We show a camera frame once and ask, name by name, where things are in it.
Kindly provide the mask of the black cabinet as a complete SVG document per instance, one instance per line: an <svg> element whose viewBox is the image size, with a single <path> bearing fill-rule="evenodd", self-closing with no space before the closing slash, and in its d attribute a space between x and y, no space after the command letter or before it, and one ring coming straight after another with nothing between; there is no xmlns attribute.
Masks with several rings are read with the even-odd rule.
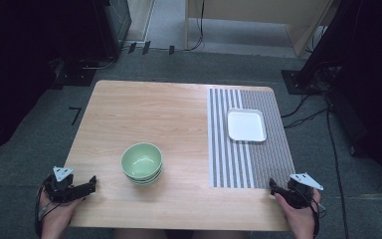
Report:
<svg viewBox="0 0 382 239"><path fill-rule="evenodd" d="M131 25L128 2L127 0L93 0L93 3L104 56L108 59L116 59Z"/></svg>

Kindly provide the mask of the beige wooden furniture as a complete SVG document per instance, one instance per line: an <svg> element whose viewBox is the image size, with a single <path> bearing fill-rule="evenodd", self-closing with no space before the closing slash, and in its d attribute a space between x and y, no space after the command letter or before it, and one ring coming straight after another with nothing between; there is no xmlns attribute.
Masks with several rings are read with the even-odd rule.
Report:
<svg viewBox="0 0 382 239"><path fill-rule="evenodd" d="M189 47L189 19L203 18L284 24L297 56L319 26L328 26L341 0L185 0L184 48Z"/></svg>

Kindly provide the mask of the black stand base plate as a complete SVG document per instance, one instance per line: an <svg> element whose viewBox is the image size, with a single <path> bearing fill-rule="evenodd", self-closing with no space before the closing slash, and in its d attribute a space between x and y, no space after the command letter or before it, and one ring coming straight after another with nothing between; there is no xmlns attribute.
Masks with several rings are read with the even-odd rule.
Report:
<svg viewBox="0 0 382 239"><path fill-rule="evenodd" d="M304 81L300 71L282 70L282 77L290 95L320 95L321 89Z"/></svg>
<svg viewBox="0 0 382 239"><path fill-rule="evenodd" d="M64 86L89 87L96 74L96 65L90 62L62 61L56 69L54 89Z"/></svg>

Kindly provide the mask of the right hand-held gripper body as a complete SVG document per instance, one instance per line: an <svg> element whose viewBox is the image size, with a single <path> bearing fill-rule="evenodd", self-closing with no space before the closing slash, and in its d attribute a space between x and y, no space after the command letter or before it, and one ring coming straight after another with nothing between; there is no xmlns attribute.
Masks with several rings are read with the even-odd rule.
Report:
<svg viewBox="0 0 382 239"><path fill-rule="evenodd" d="M313 188L323 190L323 186L306 172L291 174L287 188L289 193L287 203L296 209L305 208L310 205L313 197Z"/></svg>

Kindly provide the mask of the black curtain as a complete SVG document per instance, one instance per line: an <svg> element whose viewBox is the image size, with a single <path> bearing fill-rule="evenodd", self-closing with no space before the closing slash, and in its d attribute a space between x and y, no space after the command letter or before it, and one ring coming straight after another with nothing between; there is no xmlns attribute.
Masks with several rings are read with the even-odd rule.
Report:
<svg viewBox="0 0 382 239"><path fill-rule="evenodd" d="M55 80L50 62L68 58L69 26L93 0L0 0L0 146Z"/></svg>
<svg viewBox="0 0 382 239"><path fill-rule="evenodd" d="M341 0L314 54L355 154L382 165L382 0Z"/></svg>

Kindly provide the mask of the striped grey placemat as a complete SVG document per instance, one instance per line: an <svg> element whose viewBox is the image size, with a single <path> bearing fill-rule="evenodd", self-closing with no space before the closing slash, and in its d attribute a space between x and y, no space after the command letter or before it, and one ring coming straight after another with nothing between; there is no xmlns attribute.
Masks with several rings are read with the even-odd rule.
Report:
<svg viewBox="0 0 382 239"><path fill-rule="evenodd" d="M267 139L262 142L230 139L229 109L262 112ZM272 91L209 89L207 125L209 178L213 187L267 188L270 178L281 186L287 184L294 166Z"/></svg>

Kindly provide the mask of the green bowl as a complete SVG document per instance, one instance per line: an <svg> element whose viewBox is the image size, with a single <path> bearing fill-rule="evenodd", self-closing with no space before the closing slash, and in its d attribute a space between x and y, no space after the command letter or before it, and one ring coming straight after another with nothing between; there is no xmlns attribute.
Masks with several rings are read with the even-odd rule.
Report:
<svg viewBox="0 0 382 239"><path fill-rule="evenodd" d="M147 179L136 179L136 178L132 178L129 176L127 177L127 179L136 185L150 185L150 184L156 182L158 180L158 178L160 177L160 175L161 175L161 172L158 174L155 174L155 175L153 175Z"/></svg>
<svg viewBox="0 0 382 239"><path fill-rule="evenodd" d="M131 145L122 155L120 166L123 173L134 180L148 180L162 168L161 150L149 142Z"/></svg>
<svg viewBox="0 0 382 239"><path fill-rule="evenodd" d="M153 175L149 176L148 178L144 179L137 179L130 176L127 176L127 178L132 181L135 184L150 184L154 181L156 181L162 173L162 169L157 170Z"/></svg>

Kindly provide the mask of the person's left hand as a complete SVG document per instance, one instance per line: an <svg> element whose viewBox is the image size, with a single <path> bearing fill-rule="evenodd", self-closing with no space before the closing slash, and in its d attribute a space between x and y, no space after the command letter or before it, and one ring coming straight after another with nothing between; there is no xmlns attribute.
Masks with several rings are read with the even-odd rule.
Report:
<svg viewBox="0 0 382 239"><path fill-rule="evenodd" d="M39 208L45 208L42 219L41 239L64 239L76 207L82 203L77 199L70 203L57 204L50 201L45 192L41 193Z"/></svg>

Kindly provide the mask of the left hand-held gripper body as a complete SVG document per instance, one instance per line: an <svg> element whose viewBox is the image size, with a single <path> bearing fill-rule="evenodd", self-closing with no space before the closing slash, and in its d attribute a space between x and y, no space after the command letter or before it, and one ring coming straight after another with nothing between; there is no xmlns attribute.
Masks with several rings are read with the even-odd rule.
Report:
<svg viewBox="0 0 382 239"><path fill-rule="evenodd" d="M45 180L45 191L52 202L68 203L75 200L72 168L53 167L53 173Z"/></svg>

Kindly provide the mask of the white square plate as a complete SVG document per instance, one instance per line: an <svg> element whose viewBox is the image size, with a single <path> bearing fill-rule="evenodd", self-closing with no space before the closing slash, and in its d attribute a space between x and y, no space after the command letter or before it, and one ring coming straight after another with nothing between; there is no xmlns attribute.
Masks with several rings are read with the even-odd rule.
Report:
<svg viewBox="0 0 382 239"><path fill-rule="evenodd" d="M264 115L259 110L229 109L227 127L229 138L235 141L262 142L267 139Z"/></svg>

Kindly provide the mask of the person's right hand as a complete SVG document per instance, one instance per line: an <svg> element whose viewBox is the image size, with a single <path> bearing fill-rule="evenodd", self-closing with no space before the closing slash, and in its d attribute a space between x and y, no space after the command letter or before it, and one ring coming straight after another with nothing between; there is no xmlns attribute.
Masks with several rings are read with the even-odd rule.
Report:
<svg viewBox="0 0 382 239"><path fill-rule="evenodd" d="M310 207L295 209L287 204L286 200L276 194L275 199L282 208L284 218L292 232L294 239L313 239L315 230L314 214L318 212L317 203L321 196L317 189L313 188L313 202Z"/></svg>

